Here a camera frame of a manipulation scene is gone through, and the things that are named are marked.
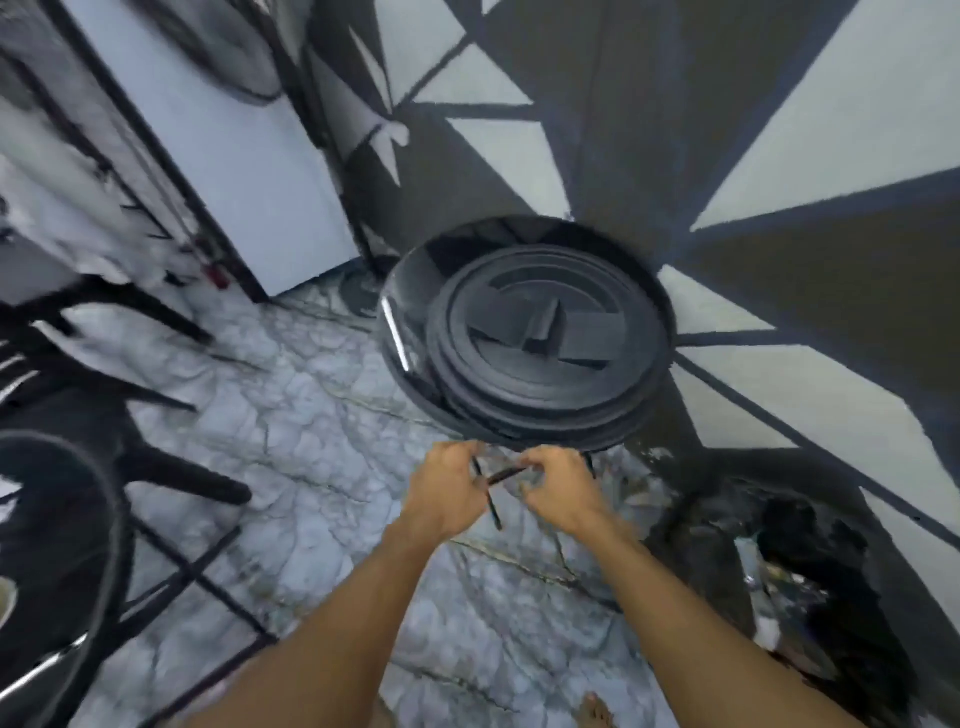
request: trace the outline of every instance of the white marble floor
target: white marble floor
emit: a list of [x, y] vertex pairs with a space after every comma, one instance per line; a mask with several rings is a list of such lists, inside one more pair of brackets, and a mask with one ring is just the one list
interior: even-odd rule
[[[139, 405], [134, 416], [158, 447], [248, 483], [252, 504], [137, 484], [134, 510], [192, 557], [240, 523], [241, 538], [207, 574], [281, 634], [371, 551], [410, 472], [445, 439], [398, 391], [366, 322], [329, 290], [311, 283], [255, 306], [235, 287], [195, 284], [185, 298], [217, 336], [209, 351], [99, 305], [69, 313], [85, 339], [63, 343], [98, 368], [198, 405], [199, 415]], [[648, 527], [660, 512], [656, 479], [623, 449], [599, 468], [621, 512]], [[654, 497], [623, 505], [635, 492]], [[620, 728], [674, 725], [588, 554], [509, 489], [494, 499], [505, 530], [485, 516], [436, 554], [417, 590], [381, 688], [399, 725], [560, 728], [573, 724], [588, 690], [608, 701]], [[133, 590], [170, 571], [139, 546]], [[253, 638], [194, 587], [105, 664], [73, 726], [134, 726]]]

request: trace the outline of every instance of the black and white wall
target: black and white wall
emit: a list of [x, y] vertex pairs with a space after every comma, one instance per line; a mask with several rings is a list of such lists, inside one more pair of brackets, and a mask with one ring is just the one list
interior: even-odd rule
[[956, 3], [285, 5], [370, 229], [538, 215], [652, 261], [682, 336], [644, 444], [872, 513], [960, 684]]

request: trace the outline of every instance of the foot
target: foot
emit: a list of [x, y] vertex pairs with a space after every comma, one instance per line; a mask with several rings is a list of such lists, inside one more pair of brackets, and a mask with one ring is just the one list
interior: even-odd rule
[[584, 702], [580, 704], [577, 714], [577, 728], [616, 728], [607, 703], [598, 698], [595, 692], [584, 695]]

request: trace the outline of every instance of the stacked black lid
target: stacked black lid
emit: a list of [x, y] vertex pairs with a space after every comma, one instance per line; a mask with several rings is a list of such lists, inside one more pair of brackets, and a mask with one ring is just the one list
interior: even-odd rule
[[446, 404], [475, 436], [596, 450], [649, 414], [669, 331], [669, 312], [607, 260], [526, 245], [452, 277], [426, 340]]

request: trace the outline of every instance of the geometric mural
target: geometric mural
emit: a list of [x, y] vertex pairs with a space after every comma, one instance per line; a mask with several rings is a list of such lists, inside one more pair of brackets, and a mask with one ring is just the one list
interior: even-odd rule
[[[859, 269], [845, 254], [856, 248], [882, 269], [901, 247], [874, 254], [869, 241], [896, 225], [861, 230], [843, 205], [872, 209], [880, 203], [864, 196], [875, 189], [880, 200], [885, 187], [960, 166], [952, 0], [923, 12], [906, 0], [749, 3], [736, 23], [701, 0], [570, 3], [557, 14], [536, 0], [318, 1], [310, 53], [323, 56], [325, 105], [354, 109], [330, 126], [362, 184], [365, 222], [406, 250], [488, 217], [536, 214], [639, 249], [677, 311], [671, 387], [703, 448], [825, 453], [869, 478], [878, 516], [877, 503], [906, 514], [881, 518], [906, 558], [939, 539], [960, 569], [957, 464], [945, 464], [950, 446], [928, 426], [938, 411], [915, 411], [917, 387], [894, 391], [899, 379], [875, 376], [880, 345], [873, 359], [847, 356], [864, 331], [909, 325], [895, 314], [885, 326], [885, 313], [855, 324], [813, 292], [823, 270], [831, 296], [882, 301], [869, 279], [856, 284], [860, 297], [845, 287]], [[808, 209], [852, 227], [791, 235]], [[735, 226], [785, 210], [796, 218], [768, 223], [774, 237], [736, 237]], [[790, 262], [778, 268], [774, 250]], [[811, 281], [802, 303], [819, 318], [780, 303], [803, 298], [791, 273]], [[935, 298], [917, 285], [911, 300]], [[852, 335], [835, 341], [834, 323]], [[937, 586], [960, 623], [949, 608], [960, 600]]]

